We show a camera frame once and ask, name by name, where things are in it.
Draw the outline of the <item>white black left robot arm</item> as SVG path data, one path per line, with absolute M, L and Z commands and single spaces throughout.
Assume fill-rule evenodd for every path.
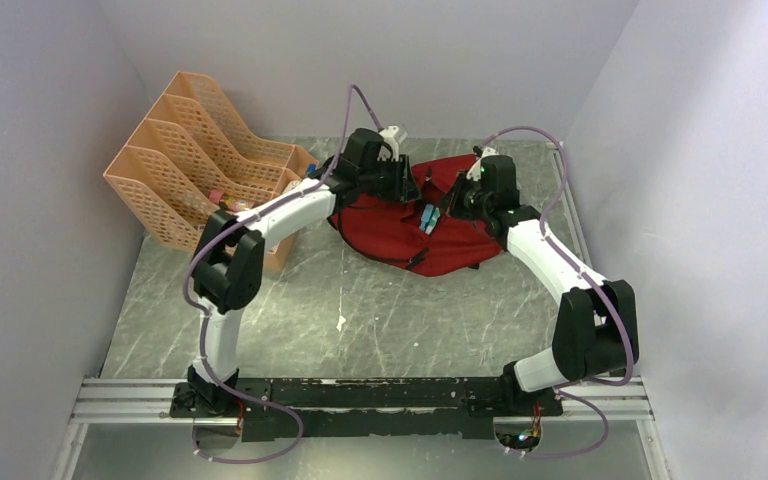
M 296 187 L 259 207 L 208 219 L 188 270 L 185 300 L 201 313 L 198 354 L 187 383 L 195 401 L 221 416 L 251 400 L 237 393 L 236 343 L 245 307 L 260 290 L 268 250 L 306 226 L 328 219 L 363 194 L 409 202 L 418 188 L 400 147 L 400 126 L 359 128 L 337 153 Z

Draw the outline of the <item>white green glue stick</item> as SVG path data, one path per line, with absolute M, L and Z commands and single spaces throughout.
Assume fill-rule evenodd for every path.
M 433 230 L 435 229 L 435 227 L 436 227 L 436 225 L 437 225 L 437 223 L 439 221 L 439 218 L 440 218 L 440 212 L 438 210 L 434 210 L 431 213 L 431 215 L 429 217 L 429 220 L 428 220 L 428 222 L 426 224 L 426 227 L 424 229 L 426 234 L 428 234 L 428 235 L 432 234 Z

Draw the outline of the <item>red student backpack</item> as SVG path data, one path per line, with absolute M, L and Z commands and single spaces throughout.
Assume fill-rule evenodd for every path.
M 465 154 L 415 164 L 411 170 L 420 188 L 419 200 L 401 204 L 362 194 L 330 216 L 328 223 L 357 253 L 417 275 L 435 277 L 472 268 L 502 252 L 481 227 L 440 214 L 428 235 L 419 223 L 425 205 L 437 208 L 457 174 L 475 160 L 474 155 Z

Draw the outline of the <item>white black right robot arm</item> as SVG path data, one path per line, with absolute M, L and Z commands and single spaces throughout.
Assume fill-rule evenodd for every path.
M 536 275 L 558 305 L 550 345 L 505 369 L 512 379 L 501 385 L 499 398 L 508 412 L 525 413 L 543 389 L 632 371 L 639 358 L 633 289 L 589 268 L 540 212 L 521 204 L 511 157 L 484 148 L 457 174 L 441 209 L 482 227 Z

